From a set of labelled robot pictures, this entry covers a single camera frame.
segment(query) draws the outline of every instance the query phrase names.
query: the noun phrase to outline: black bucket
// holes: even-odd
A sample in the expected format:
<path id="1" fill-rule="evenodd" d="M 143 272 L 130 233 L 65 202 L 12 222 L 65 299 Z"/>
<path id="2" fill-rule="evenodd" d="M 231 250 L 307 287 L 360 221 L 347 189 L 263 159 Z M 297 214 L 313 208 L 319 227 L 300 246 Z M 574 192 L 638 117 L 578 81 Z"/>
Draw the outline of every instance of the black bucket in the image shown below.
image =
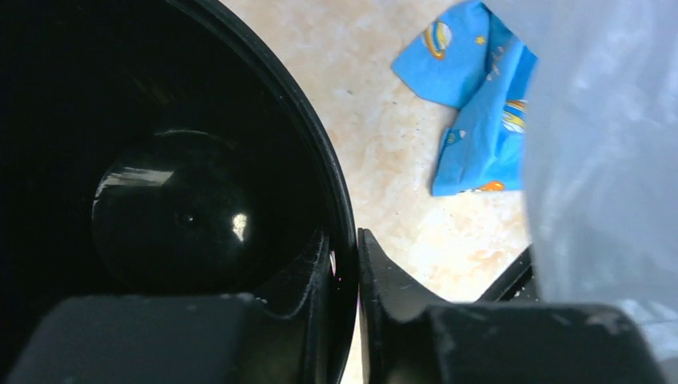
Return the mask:
<path id="1" fill-rule="evenodd" d="M 320 227 L 338 382 L 357 304 L 348 191 L 252 30 L 216 0 L 8 0 L 0 20 L 3 368 L 64 298 L 251 291 Z"/>

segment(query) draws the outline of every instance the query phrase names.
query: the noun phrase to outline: white plastic bag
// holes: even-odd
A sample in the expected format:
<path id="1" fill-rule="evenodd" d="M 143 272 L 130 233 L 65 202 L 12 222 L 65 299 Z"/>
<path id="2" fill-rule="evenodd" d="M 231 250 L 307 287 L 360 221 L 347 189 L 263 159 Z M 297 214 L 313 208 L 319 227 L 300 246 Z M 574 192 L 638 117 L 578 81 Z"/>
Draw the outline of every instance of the white plastic bag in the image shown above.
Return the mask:
<path id="1" fill-rule="evenodd" d="M 678 2 L 485 3 L 539 58 L 524 181 L 542 297 L 625 309 L 678 382 Z"/>

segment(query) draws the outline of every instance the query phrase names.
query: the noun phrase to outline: folded cloth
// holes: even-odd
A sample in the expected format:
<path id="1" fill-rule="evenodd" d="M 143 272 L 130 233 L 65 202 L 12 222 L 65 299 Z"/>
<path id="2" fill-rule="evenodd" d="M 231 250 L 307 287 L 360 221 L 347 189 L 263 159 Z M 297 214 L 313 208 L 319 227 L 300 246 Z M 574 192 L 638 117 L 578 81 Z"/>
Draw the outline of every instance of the folded cloth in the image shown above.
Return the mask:
<path id="1" fill-rule="evenodd" d="M 433 196 L 520 190 L 535 55 L 479 1 L 443 13 L 393 62 L 419 97 L 460 109 L 442 135 Z"/>

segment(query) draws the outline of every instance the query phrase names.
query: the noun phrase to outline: patterned blue cloth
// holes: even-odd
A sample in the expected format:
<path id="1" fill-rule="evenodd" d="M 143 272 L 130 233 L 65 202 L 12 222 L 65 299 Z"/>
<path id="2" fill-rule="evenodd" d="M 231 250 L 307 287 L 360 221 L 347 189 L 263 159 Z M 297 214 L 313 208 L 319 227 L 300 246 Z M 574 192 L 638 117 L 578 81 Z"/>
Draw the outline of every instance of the patterned blue cloth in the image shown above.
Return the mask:
<path id="1" fill-rule="evenodd" d="M 442 14 L 393 62 L 419 97 L 460 109 L 442 135 L 433 196 L 519 190 L 536 57 L 479 1 Z"/>

